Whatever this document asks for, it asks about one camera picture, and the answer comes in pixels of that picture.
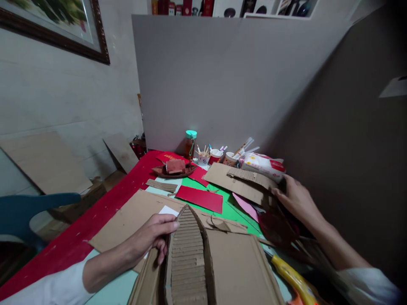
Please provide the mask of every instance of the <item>green bottle cap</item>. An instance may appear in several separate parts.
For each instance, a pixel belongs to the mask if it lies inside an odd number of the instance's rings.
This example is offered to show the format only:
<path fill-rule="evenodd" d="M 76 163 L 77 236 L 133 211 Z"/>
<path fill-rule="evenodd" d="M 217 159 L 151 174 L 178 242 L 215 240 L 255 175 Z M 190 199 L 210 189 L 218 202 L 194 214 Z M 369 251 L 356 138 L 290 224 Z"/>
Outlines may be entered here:
<path fill-rule="evenodd" d="M 196 139 L 198 133 L 195 130 L 187 130 L 187 139 Z"/>

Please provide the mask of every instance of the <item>cup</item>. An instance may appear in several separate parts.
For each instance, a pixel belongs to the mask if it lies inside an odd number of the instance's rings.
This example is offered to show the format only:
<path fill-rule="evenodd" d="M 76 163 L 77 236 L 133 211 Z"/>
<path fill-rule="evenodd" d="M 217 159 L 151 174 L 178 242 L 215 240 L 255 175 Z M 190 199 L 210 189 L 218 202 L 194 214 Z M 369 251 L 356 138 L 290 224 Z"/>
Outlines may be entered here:
<path fill-rule="evenodd" d="M 212 150 L 211 152 L 211 158 L 209 159 L 209 165 L 212 165 L 212 163 L 217 163 L 220 161 L 220 158 L 223 156 L 223 151 L 220 150 Z"/>
<path fill-rule="evenodd" d="M 209 159 L 210 159 L 210 156 L 209 157 L 199 156 L 198 163 L 199 163 L 199 165 L 208 165 Z"/>
<path fill-rule="evenodd" d="M 226 164 L 228 166 L 235 166 L 236 163 L 239 161 L 239 155 L 236 156 L 236 158 L 233 157 L 234 153 L 232 152 L 227 152 L 226 157 L 223 160 L 223 164 Z"/>

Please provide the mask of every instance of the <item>table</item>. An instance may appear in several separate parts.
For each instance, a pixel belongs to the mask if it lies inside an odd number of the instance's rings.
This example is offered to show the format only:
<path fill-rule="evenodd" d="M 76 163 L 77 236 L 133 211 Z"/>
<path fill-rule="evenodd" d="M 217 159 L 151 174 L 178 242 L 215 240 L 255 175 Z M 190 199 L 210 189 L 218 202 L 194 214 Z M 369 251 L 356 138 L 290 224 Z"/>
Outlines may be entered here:
<path fill-rule="evenodd" d="M 0 300 L 13 295 L 46 275 L 65 270 L 75 263 L 97 255 L 97 251 L 88 244 L 88 241 L 99 232 L 138 189 L 158 194 L 167 194 L 167 192 L 148 187 L 145 184 L 148 179 L 157 178 L 151 168 L 162 165 L 162 162 L 156 158 L 160 153 L 162 152 L 150 151 L 143 156 L 132 171 L 112 190 L 106 193 L 83 216 L 0 288 Z M 196 189 L 205 189 L 203 185 L 189 178 L 171 180 L 171 183 L 182 184 Z M 211 190 L 219 189 L 212 184 L 208 188 Z M 223 196 L 223 212 L 222 214 L 215 213 L 216 216 L 243 223 L 248 226 L 249 233 L 262 237 L 258 224 L 236 207 L 237 203 L 230 192 L 219 189 L 217 193 Z M 212 213 L 207 209 L 196 205 L 193 206 L 202 211 Z M 136 277 L 136 272 L 132 270 L 126 272 L 98 292 L 88 303 L 126 304 Z M 290 300 L 291 293 L 287 286 L 281 281 L 279 276 L 276 276 L 276 278 L 284 299 L 286 301 Z"/>

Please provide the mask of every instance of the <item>framed painting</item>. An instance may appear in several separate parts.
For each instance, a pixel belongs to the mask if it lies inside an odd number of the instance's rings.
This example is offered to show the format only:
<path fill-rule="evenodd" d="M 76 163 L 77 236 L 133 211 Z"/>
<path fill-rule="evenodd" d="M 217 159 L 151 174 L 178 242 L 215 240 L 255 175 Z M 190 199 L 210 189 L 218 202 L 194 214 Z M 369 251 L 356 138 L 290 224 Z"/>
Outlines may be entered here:
<path fill-rule="evenodd" d="M 110 64 L 98 0 L 0 0 L 0 25 Z"/>

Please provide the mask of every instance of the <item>plastic bottle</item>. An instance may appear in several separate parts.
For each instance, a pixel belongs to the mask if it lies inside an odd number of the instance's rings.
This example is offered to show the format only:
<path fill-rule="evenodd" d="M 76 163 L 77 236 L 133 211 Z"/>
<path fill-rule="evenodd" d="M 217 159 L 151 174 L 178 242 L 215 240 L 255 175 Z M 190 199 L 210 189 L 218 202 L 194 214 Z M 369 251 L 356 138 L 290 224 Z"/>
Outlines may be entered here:
<path fill-rule="evenodd" d="M 195 140 L 197 136 L 197 132 L 195 130 L 187 130 L 186 138 L 187 142 L 185 143 L 185 150 L 184 150 L 184 158 L 187 160 L 191 160 L 194 158 L 194 151 L 195 151 Z"/>

